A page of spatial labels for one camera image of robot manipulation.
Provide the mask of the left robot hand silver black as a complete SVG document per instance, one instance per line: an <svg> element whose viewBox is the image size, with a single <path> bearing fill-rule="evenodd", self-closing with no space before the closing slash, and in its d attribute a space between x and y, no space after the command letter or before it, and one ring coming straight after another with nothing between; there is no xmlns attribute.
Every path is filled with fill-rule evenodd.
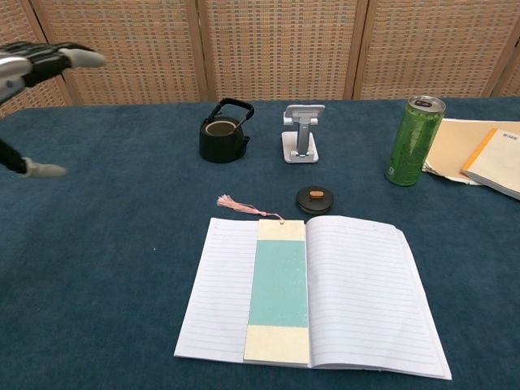
<svg viewBox="0 0 520 390"><path fill-rule="evenodd" d="M69 68L102 67L104 55L74 42L58 44L16 41L1 46L1 103L5 103ZM24 157L19 151L1 142L1 164L25 177L49 179L64 176L67 170L55 164L42 164Z"/></svg>

